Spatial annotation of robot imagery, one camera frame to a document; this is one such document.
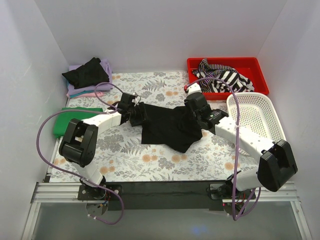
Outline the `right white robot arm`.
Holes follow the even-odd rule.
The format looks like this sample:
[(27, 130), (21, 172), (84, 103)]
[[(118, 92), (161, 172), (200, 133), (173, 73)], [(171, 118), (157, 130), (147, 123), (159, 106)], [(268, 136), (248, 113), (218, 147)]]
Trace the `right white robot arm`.
[(246, 190), (264, 187), (277, 192), (298, 167), (290, 144), (286, 141), (271, 100), (258, 92), (229, 95), (228, 112), (211, 109), (201, 92), (189, 92), (184, 101), (199, 126), (216, 136), (238, 144), (258, 167), (240, 171), (226, 180), (226, 192), (237, 199)]

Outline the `black floral print t-shirt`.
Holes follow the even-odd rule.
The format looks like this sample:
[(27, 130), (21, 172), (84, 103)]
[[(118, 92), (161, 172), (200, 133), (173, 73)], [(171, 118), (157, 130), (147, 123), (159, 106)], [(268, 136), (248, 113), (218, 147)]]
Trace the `black floral print t-shirt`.
[(173, 109), (145, 105), (148, 121), (142, 125), (141, 143), (166, 145), (180, 153), (202, 138), (198, 123), (190, 118), (185, 106)]

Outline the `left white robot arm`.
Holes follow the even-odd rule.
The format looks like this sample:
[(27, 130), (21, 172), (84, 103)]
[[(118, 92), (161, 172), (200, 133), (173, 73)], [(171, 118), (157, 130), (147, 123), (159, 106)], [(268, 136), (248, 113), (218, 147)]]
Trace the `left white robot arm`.
[(94, 163), (98, 136), (127, 121), (133, 127), (148, 121), (146, 105), (137, 94), (123, 93), (115, 106), (83, 120), (73, 118), (66, 128), (58, 152), (75, 167), (80, 179), (90, 186), (89, 194), (95, 200), (103, 199), (107, 193), (102, 184), (104, 176)]

